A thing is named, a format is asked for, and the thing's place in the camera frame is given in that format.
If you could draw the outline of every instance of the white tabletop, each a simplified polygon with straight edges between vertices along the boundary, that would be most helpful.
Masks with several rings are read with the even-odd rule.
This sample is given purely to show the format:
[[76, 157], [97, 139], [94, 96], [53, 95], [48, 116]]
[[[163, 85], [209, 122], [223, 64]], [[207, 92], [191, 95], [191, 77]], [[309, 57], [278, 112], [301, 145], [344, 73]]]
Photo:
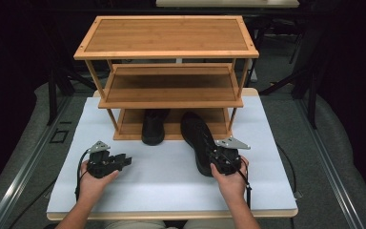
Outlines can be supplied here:
[[158, 7], [297, 8], [297, 0], [156, 0]]
[[[183, 140], [157, 146], [139, 140], [112, 140], [114, 128], [100, 98], [87, 99], [69, 154], [51, 193], [49, 219], [62, 219], [75, 203], [76, 170], [82, 154], [97, 140], [111, 155], [132, 156], [93, 208], [90, 219], [202, 219], [229, 217], [213, 177], [202, 176], [193, 149]], [[244, 96], [237, 109], [234, 137], [251, 145], [239, 150], [250, 161], [252, 211], [256, 217], [293, 217], [297, 206], [269, 123], [258, 96]], [[116, 118], [118, 110], [113, 110]]]

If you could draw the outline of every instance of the forearm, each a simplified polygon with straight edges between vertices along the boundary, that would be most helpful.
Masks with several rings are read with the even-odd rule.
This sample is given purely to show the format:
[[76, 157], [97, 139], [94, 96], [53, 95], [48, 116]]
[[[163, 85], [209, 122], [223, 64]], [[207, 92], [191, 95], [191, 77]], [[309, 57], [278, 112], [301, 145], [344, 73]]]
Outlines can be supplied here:
[[236, 229], [260, 228], [245, 199], [227, 202], [227, 204], [233, 216]]
[[86, 221], [91, 213], [93, 205], [94, 204], [91, 202], [84, 201], [83, 199], [78, 200], [56, 228], [85, 228]]

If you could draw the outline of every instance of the black fabric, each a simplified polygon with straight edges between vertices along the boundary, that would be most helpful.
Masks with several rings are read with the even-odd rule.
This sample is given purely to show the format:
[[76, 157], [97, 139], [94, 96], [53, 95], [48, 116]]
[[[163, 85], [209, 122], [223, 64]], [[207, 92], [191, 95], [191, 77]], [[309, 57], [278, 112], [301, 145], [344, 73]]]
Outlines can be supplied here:
[[31, 21], [11, 1], [0, 1], [0, 174], [27, 126], [34, 90], [47, 81]]
[[354, 163], [366, 182], [366, 1], [340, 28], [341, 42], [322, 79], [319, 94], [342, 122], [354, 151]]

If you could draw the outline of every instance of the floor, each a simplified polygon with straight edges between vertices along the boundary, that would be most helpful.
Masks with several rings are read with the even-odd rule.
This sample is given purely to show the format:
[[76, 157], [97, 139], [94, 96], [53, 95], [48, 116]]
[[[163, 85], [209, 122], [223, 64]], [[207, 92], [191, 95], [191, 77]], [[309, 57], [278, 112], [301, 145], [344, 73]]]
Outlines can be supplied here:
[[[291, 73], [291, 36], [267, 36], [250, 87], [261, 91]], [[58, 118], [49, 119], [48, 86], [36, 90], [30, 123], [0, 176], [0, 228], [45, 228], [51, 183], [62, 167], [87, 96], [93, 91], [75, 81], [76, 93], [58, 94]], [[366, 228], [366, 186], [353, 165], [353, 150], [339, 120], [321, 98], [316, 126], [305, 118], [305, 101], [293, 100], [287, 85], [261, 100], [297, 196], [293, 219], [258, 219], [262, 228]], [[98, 228], [101, 222], [89, 222]]]

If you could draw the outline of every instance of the human arm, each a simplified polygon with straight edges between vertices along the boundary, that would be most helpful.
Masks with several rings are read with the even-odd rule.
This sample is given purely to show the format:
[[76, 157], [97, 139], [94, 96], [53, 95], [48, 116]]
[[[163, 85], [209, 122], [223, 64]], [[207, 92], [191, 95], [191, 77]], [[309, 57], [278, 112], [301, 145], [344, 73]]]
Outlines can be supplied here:
[[102, 177], [95, 178], [87, 173], [87, 161], [81, 165], [81, 181], [79, 199], [70, 212], [58, 224], [56, 228], [84, 228], [88, 216], [96, 202], [102, 196], [106, 186], [118, 176], [118, 171]]
[[[245, 174], [246, 167], [249, 164], [245, 157], [242, 157], [243, 161], [241, 163], [240, 171]], [[211, 164], [211, 169], [213, 177], [218, 181], [219, 190], [228, 208], [231, 211], [231, 215], [234, 219], [234, 225], [236, 229], [258, 229], [260, 228], [254, 215], [246, 203], [243, 197], [245, 193], [246, 183], [242, 176], [236, 172], [232, 175], [222, 175], [218, 172], [214, 164]]]

